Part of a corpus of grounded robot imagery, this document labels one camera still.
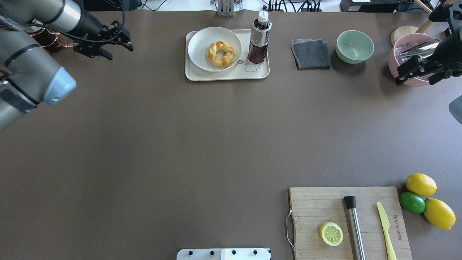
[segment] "cloth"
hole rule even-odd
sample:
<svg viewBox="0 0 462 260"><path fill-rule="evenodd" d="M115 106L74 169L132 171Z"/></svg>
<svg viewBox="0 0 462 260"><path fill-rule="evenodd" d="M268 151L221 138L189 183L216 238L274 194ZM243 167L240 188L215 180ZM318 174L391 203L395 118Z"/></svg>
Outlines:
<svg viewBox="0 0 462 260"><path fill-rule="evenodd" d="M327 43L322 39L298 39L291 44L291 48L298 69L329 68L332 65Z"/></svg>

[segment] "yellow knife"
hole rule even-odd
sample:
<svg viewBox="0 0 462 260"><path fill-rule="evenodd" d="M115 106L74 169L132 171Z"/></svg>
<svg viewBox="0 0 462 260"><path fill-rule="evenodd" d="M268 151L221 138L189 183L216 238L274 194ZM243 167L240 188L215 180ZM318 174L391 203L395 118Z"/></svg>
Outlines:
<svg viewBox="0 0 462 260"><path fill-rule="evenodd" d="M387 245L388 260L396 260L395 250L391 245L390 235L388 229L390 228L390 221L388 220L387 213L380 202L377 202L378 214L380 222L382 222L383 236L385 236L385 244Z"/></svg>

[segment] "green bowl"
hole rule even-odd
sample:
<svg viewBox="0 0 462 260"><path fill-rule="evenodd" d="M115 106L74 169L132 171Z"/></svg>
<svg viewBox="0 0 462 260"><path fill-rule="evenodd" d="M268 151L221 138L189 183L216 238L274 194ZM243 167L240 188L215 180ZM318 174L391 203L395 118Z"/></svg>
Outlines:
<svg viewBox="0 0 462 260"><path fill-rule="evenodd" d="M374 53L374 43L365 33L348 30L337 38L335 47L341 60L349 64L357 64L367 60Z"/></svg>

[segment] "bottle cap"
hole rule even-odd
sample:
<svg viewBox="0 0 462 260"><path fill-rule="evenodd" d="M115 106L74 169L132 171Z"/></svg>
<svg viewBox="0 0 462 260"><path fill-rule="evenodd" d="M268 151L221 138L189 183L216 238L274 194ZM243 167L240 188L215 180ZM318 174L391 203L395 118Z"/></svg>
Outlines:
<svg viewBox="0 0 462 260"><path fill-rule="evenodd" d="M260 23L266 23L268 21L268 16L269 16L269 14L268 14L267 11L260 11L258 13L258 21Z"/></svg>

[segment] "black cap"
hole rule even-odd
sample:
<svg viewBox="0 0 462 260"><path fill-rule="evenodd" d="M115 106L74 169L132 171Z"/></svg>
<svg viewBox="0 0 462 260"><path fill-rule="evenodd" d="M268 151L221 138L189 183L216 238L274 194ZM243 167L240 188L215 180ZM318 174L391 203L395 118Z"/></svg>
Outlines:
<svg viewBox="0 0 462 260"><path fill-rule="evenodd" d="M356 197L355 196L346 196L343 197L345 200L345 205L347 209L356 209Z"/></svg>

